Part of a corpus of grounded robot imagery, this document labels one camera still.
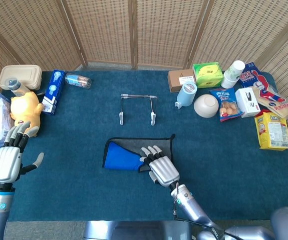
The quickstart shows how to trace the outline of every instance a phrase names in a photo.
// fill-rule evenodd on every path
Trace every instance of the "yellow stuffed animal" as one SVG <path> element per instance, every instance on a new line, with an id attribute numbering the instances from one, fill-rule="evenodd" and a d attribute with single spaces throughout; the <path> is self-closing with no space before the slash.
<path id="1" fill-rule="evenodd" d="M 25 132 L 34 126 L 40 127 L 40 113 L 43 110 L 43 105 L 39 103 L 34 92 L 31 91 L 25 93 L 24 96 L 13 97 L 10 108 L 10 116 L 15 120 L 15 126 L 30 121 L 30 127 Z"/>

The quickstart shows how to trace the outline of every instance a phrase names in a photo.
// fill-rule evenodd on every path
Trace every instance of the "blue table surface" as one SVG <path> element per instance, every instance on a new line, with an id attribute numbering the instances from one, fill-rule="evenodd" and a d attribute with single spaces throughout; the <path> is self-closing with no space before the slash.
<path id="1" fill-rule="evenodd" d="M 169 92 L 167 71 L 76 73 L 93 80 L 91 89 L 65 83 L 55 115 L 41 115 L 23 161 L 44 152 L 44 162 L 14 184 L 11 221 L 171 220 L 169 189 L 153 184 L 147 172 L 101 167 L 111 137 L 176 134 L 173 157 L 181 182 L 213 219 L 268 219 L 288 206 L 288 150 L 259 149 L 253 117 L 219 122 L 218 114 L 201 118 L 192 105 L 175 109 L 177 93 Z M 50 76 L 43 72 L 42 89 Z M 199 89 L 195 98 L 208 91 Z M 150 125 L 149 103 L 134 99 L 125 101 L 120 126 L 122 93 L 158 96 L 156 125 Z"/>

